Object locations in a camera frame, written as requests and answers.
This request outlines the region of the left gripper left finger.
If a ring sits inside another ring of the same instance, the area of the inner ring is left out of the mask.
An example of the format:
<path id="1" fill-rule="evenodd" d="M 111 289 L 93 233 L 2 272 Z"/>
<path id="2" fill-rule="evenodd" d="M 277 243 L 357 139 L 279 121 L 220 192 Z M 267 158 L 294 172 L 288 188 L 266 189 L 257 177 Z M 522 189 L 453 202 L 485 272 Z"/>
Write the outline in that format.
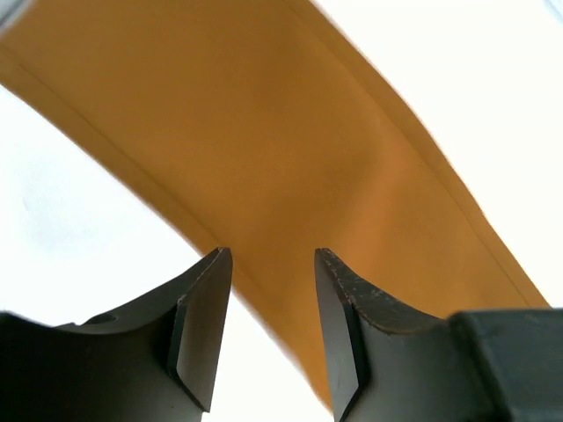
<path id="1" fill-rule="evenodd" d="M 2 420 L 200 420 L 211 407 L 231 274 L 230 251 L 217 248 L 84 324 L 3 313 Z"/>

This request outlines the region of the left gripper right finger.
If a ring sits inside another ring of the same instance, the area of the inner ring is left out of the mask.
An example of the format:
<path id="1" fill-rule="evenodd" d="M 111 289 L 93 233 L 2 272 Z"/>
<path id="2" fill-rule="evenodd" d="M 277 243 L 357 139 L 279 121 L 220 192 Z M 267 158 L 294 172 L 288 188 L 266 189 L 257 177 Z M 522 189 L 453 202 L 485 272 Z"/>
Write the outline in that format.
<path id="1" fill-rule="evenodd" d="M 315 279 L 338 421 L 559 421 L 560 309 L 430 316 L 326 248 Z"/>

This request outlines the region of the brown trousers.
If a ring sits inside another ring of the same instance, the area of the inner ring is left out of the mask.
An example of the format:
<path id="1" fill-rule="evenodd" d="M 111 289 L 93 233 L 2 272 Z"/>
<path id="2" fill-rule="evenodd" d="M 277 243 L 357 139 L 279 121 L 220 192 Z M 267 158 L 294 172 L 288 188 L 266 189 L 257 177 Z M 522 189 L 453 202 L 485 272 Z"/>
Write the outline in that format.
<path id="1" fill-rule="evenodd" d="M 309 1 L 36 1 L 1 82 L 201 251 L 330 398 L 317 248 L 438 317 L 543 308 L 420 120 Z"/>

